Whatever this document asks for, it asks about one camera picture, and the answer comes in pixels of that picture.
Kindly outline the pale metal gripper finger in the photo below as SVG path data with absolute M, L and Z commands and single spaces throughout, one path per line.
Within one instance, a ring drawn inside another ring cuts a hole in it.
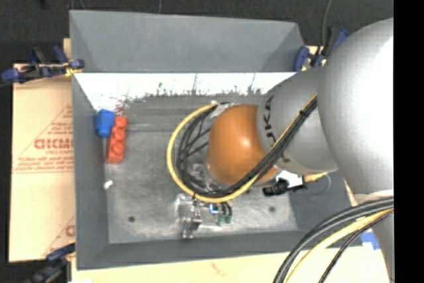
M 176 216 L 190 216 L 194 211 L 194 200 L 186 194 L 178 194 L 175 198 Z
M 199 229 L 203 223 L 200 211 L 192 211 L 183 218 L 182 238 L 192 239 L 193 234 Z

